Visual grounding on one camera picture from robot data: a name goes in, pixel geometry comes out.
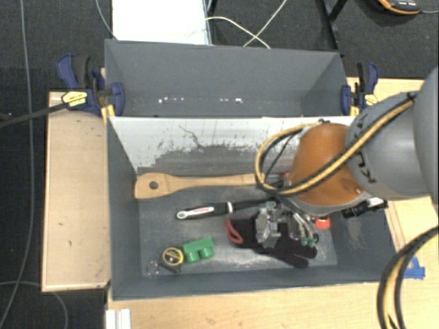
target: green block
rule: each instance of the green block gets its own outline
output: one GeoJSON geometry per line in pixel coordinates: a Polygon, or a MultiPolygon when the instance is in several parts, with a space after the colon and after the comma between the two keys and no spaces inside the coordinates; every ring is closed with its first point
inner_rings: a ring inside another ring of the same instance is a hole
{"type": "Polygon", "coordinates": [[[314,246],[316,246],[317,242],[318,242],[317,238],[312,238],[312,239],[308,240],[308,245],[310,247],[314,247],[314,246]]]}
{"type": "Polygon", "coordinates": [[[200,258],[207,259],[213,257],[213,239],[210,236],[205,239],[184,244],[182,251],[187,263],[196,263],[200,258]]]}

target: black carpet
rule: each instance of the black carpet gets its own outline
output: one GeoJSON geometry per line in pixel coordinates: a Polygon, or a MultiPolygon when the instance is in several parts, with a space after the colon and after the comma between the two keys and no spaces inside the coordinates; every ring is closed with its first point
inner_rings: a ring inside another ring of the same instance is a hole
{"type": "MultiPolygon", "coordinates": [[[[104,63],[108,38],[94,0],[24,0],[34,110],[44,108],[50,88],[62,86],[55,61],[73,52],[104,63]]],[[[110,0],[99,0],[110,20],[110,0]]],[[[257,31],[281,0],[219,0],[224,15],[257,31]]],[[[324,0],[331,8],[336,0],[324,0]]],[[[425,10],[439,0],[418,0],[425,10]]],[[[0,0],[0,113],[27,112],[19,0],[0,0]]],[[[261,35],[272,47],[309,50],[332,48],[321,17],[321,0],[288,1],[280,16],[261,35]]],[[[372,61],[382,77],[423,78],[438,64],[438,15],[401,17],[374,10],[367,0],[348,0],[335,21],[346,74],[357,75],[356,62],[372,61]]],[[[242,45],[248,37],[225,22],[215,22],[215,42],[242,45]]],[[[36,218],[23,279],[40,280],[45,181],[45,121],[34,121],[36,218]]],[[[15,280],[23,259],[29,224],[29,144],[27,124],[0,130],[0,282],[15,280]]],[[[12,287],[0,288],[0,316],[12,287]]],[[[62,293],[70,328],[103,328],[104,292],[62,293]]],[[[49,295],[22,286],[5,328],[61,328],[62,311],[49,295]]]]}

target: blue clamp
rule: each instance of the blue clamp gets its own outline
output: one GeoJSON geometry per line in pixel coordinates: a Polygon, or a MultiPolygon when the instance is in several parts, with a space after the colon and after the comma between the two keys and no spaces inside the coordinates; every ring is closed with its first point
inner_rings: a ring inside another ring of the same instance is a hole
{"type": "Polygon", "coordinates": [[[412,266],[407,268],[404,272],[404,279],[419,279],[425,278],[425,267],[419,267],[419,261],[417,257],[412,258],[412,266]]]}
{"type": "Polygon", "coordinates": [[[69,91],[80,90],[80,100],[70,102],[68,110],[85,111],[101,116],[101,108],[112,104],[116,116],[121,116],[125,106],[125,93],[122,84],[114,82],[105,89],[105,79],[98,69],[93,70],[93,81],[88,78],[88,56],[74,56],[68,53],[56,63],[58,77],[66,84],[69,91]]]}
{"type": "Polygon", "coordinates": [[[343,85],[340,93],[340,107],[342,113],[348,115],[351,111],[351,106],[359,109],[361,112],[370,106],[368,96],[373,95],[375,86],[378,84],[379,72],[377,66],[369,62],[368,72],[364,72],[363,64],[357,64],[359,73],[359,83],[355,83],[355,92],[349,85],[343,85]]]}

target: wooden spoon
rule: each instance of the wooden spoon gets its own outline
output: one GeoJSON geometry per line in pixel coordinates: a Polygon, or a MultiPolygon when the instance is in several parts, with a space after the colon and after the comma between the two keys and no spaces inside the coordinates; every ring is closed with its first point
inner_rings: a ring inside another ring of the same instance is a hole
{"type": "Polygon", "coordinates": [[[247,186],[255,185],[254,174],[226,175],[207,178],[181,178],[164,173],[145,173],[134,186],[136,199],[151,199],[170,195],[176,191],[202,186],[247,186]]]}

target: green toy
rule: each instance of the green toy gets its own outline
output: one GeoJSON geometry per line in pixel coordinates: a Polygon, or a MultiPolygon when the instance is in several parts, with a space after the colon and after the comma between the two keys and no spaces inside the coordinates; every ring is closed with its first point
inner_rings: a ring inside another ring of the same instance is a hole
{"type": "Polygon", "coordinates": [[[184,244],[182,251],[185,255],[185,262],[187,263],[196,263],[200,258],[211,258],[213,257],[213,239],[210,236],[205,239],[184,244]]]}

